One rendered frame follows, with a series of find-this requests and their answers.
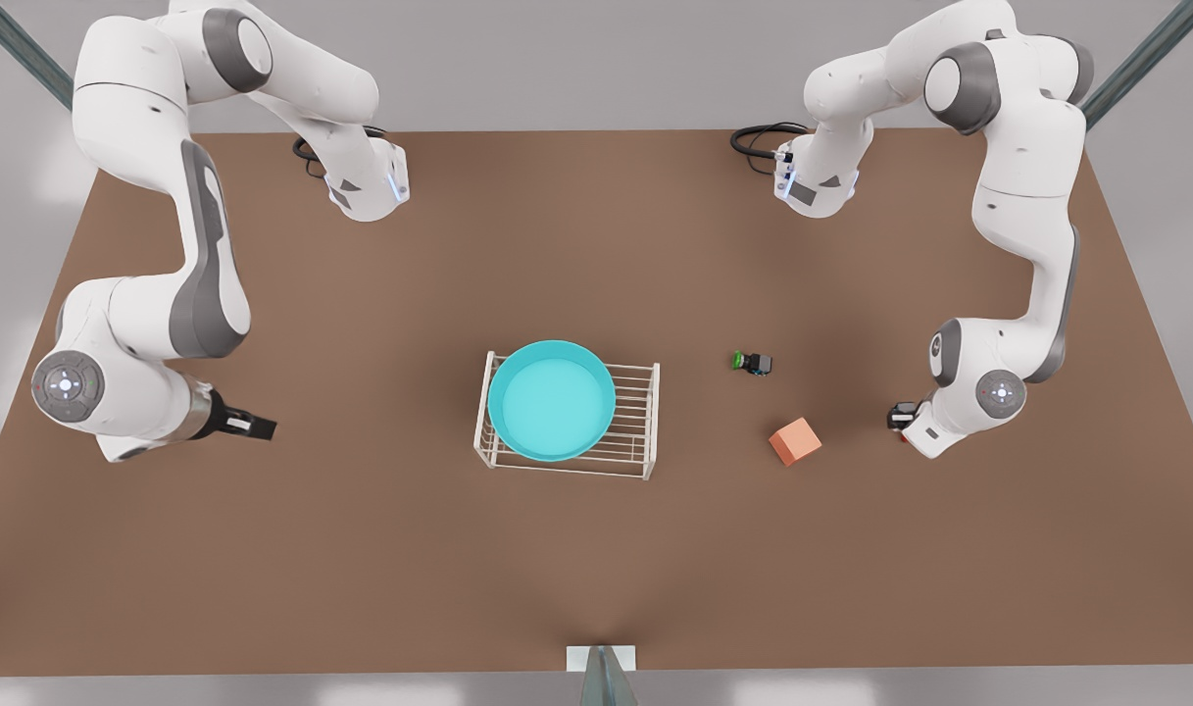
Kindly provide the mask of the cyan round plate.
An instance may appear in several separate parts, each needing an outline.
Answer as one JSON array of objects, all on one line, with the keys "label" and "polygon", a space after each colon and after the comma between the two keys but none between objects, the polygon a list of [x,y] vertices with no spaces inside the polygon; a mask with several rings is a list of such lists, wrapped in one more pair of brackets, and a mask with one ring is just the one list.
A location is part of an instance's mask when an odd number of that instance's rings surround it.
[{"label": "cyan round plate", "polygon": [[616,413],[616,384],[591,349],[536,341],[499,365],[487,408],[512,451],[536,462],[564,462],[605,436]]}]

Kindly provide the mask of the orange cube block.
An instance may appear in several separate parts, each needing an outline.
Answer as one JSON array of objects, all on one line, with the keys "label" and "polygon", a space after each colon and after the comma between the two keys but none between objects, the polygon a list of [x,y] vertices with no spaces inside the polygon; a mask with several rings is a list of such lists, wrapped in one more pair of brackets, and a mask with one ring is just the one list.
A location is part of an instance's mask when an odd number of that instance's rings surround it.
[{"label": "orange cube block", "polygon": [[785,425],[784,428],[777,429],[768,438],[768,442],[785,467],[806,459],[808,456],[821,448],[820,435],[804,417],[796,419]]}]

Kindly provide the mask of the silver frame post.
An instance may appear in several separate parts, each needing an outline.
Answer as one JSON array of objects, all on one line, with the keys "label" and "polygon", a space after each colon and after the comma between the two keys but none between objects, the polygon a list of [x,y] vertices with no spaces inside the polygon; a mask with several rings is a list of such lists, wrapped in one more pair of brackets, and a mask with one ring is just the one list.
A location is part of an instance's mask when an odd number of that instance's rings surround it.
[{"label": "silver frame post", "polygon": [[1193,0],[1179,0],[1170,13],[1135,47],[1115,72],[1081,103],[1086,129],[1102,120],[1111,109],[1193,30]]},{"label": "silver frame post", "polygon": [[72,76],[41,47],[32,35],[0,5],[0,47],[26,68],[37,83],[57,98],[66,109],[72,109],[75,85]]},{"label": "silver frame post", "polygon": [[579,706],[639,706],[628,671],[636,670],[635,646],[565,648],[568,671],[582,671]]}]

